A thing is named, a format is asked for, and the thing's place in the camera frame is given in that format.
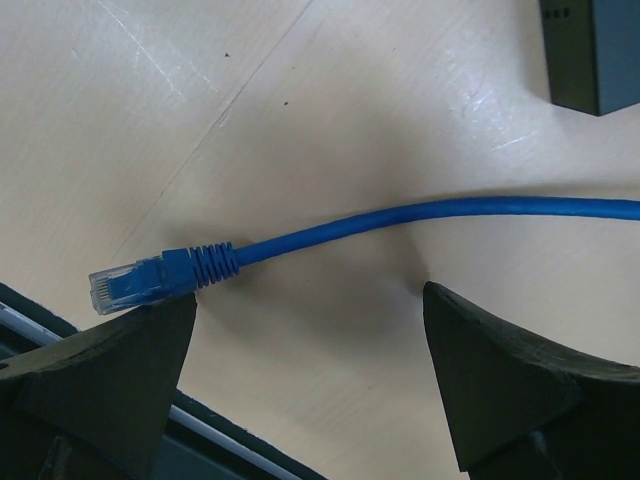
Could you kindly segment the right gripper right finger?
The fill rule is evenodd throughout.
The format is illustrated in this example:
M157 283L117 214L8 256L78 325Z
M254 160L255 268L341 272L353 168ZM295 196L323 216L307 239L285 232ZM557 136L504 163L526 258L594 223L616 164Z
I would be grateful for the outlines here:
M503 320L444 286L424 328L458 467L472 479L636 479L639 370Z

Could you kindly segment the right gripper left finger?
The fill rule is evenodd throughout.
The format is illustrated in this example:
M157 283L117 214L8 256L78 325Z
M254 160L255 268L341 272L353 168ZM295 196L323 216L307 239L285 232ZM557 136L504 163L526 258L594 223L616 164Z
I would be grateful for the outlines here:
M2 361L2 478L148 478L195 317L189 294Z

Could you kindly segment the small black network switch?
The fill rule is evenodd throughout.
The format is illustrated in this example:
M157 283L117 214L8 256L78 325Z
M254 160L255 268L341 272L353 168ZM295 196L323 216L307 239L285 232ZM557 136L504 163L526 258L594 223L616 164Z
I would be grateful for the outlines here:
M551 102L603 116L639 103L639 1L539 3Z

